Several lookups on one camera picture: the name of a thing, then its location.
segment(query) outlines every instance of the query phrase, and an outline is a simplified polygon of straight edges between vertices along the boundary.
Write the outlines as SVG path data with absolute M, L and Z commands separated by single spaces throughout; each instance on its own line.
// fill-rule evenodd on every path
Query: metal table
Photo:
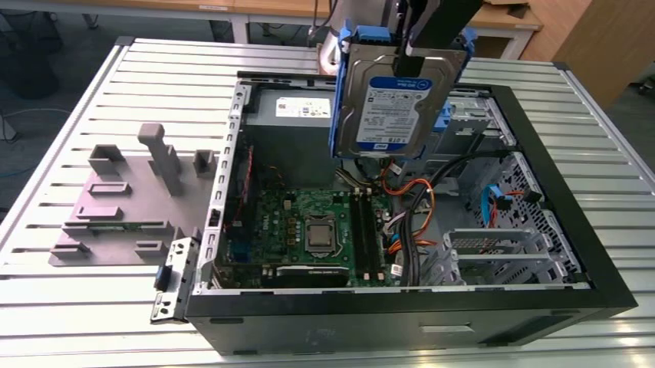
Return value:
M 156 7 L 137 7 L 134 5 L 113 5 L 112 2 L 93 2 L 90 0 L 0 0 L 0 8 L 18 9 L 25 11 L 38 10 L 41 12 L 81 13 L 89 28 L 97 27 L 96 20 L 90 15 L 125 15 L 132 17 L 200 19 L 208 21 L 228 21 L 234 35 L 234 42 L 248 43 L 249 23 L 280 23 L 284 25 L 312 25 L 313 17 L 298 17 L 292 15 L 268 15 L 240 12 L 242 5 L 234 3 L 232 6 L 201 5 L 202 2 L 180 0 L 178 3 L 158 4 Z M 503 49 L 501 58 L 516 60 L 525 49 L 532 34 L 540 29 L 539 25 L 507 24 L 505 28 L 491 28 L 472 26 L 479 36 L 505 38 L 508 44 Z
M 145 39 L 112 49 L 0 225 L 0 364 L 655 365 L 655 178 L 572 75 L 549 63 L 477 59 L 464 82 L 515 90 L 635 292 L 639 307 L 611 320 L 579 324 L 517 348 L 218 356 L 190 325 L 149 325 L 156 267 L 48 265 L 94 144 L 144 154 L 136 133 L 142 121 L 153 121 L 164 124 L 177 154 L 220 151 L 236 71 L 314 73 L 314 58 L 308 48 Z

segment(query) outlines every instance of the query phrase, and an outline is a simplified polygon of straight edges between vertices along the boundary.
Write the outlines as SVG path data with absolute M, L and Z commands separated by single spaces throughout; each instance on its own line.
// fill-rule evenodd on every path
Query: metal bracket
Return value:
M 157 289 L 152 306 L 150 324 L 185 324 L 184 318 L 188 297 L 193 285 L 198 241 L 189 237 L 170 244 L 165 263 L 156 273 Z

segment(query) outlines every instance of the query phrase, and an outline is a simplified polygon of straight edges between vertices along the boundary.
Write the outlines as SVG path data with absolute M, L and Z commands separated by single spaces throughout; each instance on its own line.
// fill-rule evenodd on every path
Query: hard drive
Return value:
M 416 158 L 464 62 L 465 51 L 425 50 L 417 77 L 393 76 L 395 47 L 353 44 L 332 155 Z

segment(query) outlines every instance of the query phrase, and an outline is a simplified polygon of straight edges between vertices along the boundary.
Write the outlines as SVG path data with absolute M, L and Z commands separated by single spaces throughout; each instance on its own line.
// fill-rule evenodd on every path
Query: wooden desk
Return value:
M 318 22 L 329 14 L 328 6 L 328 0 L 318 0 Z M 248 23 L 310 25 L 314 0 L 0 0 L 0 8 L 228 21 L 234 43 L 245 44 Z M 507 7 L 488 4 L 469 25 L 481 37 L 509 39 L 500 56 L 507 59 L 519 58 L 532 33 L 541 29 L 531 11 L 519 19 L 507 15 Z

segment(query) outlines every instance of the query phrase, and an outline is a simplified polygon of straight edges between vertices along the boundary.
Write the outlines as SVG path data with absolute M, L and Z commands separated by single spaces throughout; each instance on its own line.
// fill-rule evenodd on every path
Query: sticker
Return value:
M 399 277 L 403 276 L 403 267 L 401 267 L 401 265 L 399 265 L 399 264 L 392 264 L 391 265 L 391 274 L 393 276 L 399 276 Z
M 396 175 L 400 175 L 400 172 L 403 171 L 403 169 L 400 168 L 399 165 L 396 165 L 395 163 L 391 163 L 389 165 L 389 170 L 396 174 Z
M 197 5 L 200 10 L 220 10 L 221 12 L 226 12 L 226 6 L 216 6 L 216 5 Z
M 358 121 L 357 144 L 365 150 L 395 150 L 411 139 L 432 81 L 417 78 L 373 77 Z
M 328 98 L 280 97 L 276 101 L 276 117 L 330 117 Z

